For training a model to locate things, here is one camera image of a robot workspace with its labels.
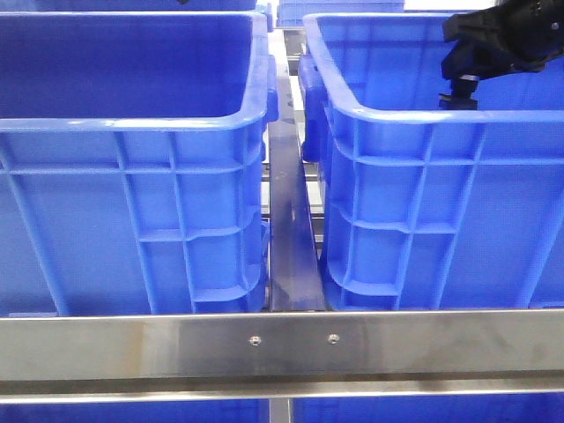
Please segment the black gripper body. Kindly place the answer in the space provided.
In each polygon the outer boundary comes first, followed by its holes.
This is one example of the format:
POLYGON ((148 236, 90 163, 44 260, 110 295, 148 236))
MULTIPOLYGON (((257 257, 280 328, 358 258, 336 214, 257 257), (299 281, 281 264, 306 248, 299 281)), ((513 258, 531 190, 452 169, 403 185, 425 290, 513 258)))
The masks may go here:
POLYGON ((455 44, 442 61, 446 79, 540 72, 563 56, 563 2, 504 1, 454 14, 443 22, 442 32, 455 44))

